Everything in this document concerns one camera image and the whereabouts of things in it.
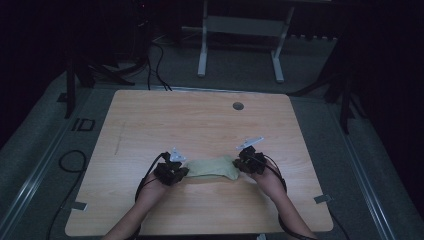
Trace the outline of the white table frame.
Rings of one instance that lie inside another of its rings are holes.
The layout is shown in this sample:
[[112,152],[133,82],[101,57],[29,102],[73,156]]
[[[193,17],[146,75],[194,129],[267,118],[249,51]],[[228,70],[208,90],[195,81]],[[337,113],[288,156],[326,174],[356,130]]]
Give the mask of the white table frame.
[[284,20],[267,20],[210,15],[208,12],[208,5],[210,1],[211,0],[201,0],[201,48],[198,61],[197,76],[202,78],[206,75],[209,33],[264,36],[275,37],[279,39],[277,46],[270,52],[270,57],[273,66],[275,81],[277,83],[283,83],[285,81],[285,77],[280,62],[280,55],[287,37],[289,27],[291,25],[291,20],[294,15],[295,7],[291,6],[288,8]]

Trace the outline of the black metal stand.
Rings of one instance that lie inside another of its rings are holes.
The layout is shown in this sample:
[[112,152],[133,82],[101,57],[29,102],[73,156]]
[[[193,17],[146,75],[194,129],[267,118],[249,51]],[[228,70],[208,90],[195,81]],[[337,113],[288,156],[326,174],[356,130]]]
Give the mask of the black metal stand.
[[341,99],[339,125],[345,134],[349,133],[348,119],[351,115],[350,102],[355,80],[354,38],[342,34],[327,58],[315,82],[300,90],[288,93],[288,96],[300,97],[324,85],[328,86],[324,94],[326,103],[335,103]]
[[123,78],[124,75],[140,70],[144,62],[139,59],[133,66],[117,71],[112,71],[105,66],[96,63],[87,56],[77,54],[66,58],[66,92],[63,93],[59,100],[66,103],[65,118],[69,119],[76,107],[76,80],[78,77],[80,83],[84,87],[93,87],[94,78],[91,71],[100,73],[107,79],[112,80],[120,85],[134,86],[133,82],[129,82]]

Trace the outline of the person's left hand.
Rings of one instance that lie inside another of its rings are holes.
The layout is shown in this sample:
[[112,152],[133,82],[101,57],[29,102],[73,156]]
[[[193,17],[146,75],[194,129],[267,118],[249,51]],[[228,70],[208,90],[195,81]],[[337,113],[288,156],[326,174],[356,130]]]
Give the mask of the person's left hand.
[[169,189],[169,186],[162,184],[153,173],[150,173],[142,179],[136,192],[136,201],[142,202],[144,205],[155,204]]

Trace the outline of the light green cloth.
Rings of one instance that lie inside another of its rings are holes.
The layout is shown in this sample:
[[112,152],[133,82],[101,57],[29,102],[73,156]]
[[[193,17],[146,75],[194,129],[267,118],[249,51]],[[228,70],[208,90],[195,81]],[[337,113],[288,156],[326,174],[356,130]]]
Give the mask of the light green cloth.
[[208,179],[225,177],[235,181],[239,178],[239,170],[233,165],[231,156],[221,156],[213,159],[191,160],[185,164],[189,169],[187,177]]

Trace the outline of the person's right hand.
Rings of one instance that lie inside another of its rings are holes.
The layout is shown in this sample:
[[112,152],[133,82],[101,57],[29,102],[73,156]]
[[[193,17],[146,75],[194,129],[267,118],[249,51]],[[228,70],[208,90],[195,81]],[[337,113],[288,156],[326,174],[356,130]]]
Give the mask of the person's right hand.
[[251,174],[250,177],[271,200],[278,200],[286,196],[286,191],[280,179],[269,169],[266,169],[262,174]]

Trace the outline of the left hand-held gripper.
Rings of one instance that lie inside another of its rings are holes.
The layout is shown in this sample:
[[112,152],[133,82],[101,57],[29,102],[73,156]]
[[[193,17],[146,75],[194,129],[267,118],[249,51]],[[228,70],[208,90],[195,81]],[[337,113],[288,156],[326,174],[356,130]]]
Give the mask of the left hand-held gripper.
[[163,162],[157,164],[153,173],[162,184],[172,186],[189,173],[189,169],[182,166],[186,158],[176,148],[161,153],[159,158],[162,158]]

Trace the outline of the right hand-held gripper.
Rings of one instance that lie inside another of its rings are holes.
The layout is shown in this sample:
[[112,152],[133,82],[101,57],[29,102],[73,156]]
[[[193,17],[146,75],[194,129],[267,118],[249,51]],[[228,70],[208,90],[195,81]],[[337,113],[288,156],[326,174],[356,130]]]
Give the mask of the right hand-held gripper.
[[257,152],[254,144],[263,140],[262,136],[246,139],[241,145],[237,146],[239,150],[238,158],[233,161],[235,168],[248,174],[262,174],[265,169],[266,159],[263,153]]

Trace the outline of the black floor tape marking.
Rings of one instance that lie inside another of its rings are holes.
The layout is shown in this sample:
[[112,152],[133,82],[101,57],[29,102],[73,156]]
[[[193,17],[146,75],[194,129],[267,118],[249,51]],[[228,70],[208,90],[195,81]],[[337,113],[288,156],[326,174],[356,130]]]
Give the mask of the black floor tape marking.
[[92,131],[95,127],[94,119],[77,118],[71,128],[72,131]]

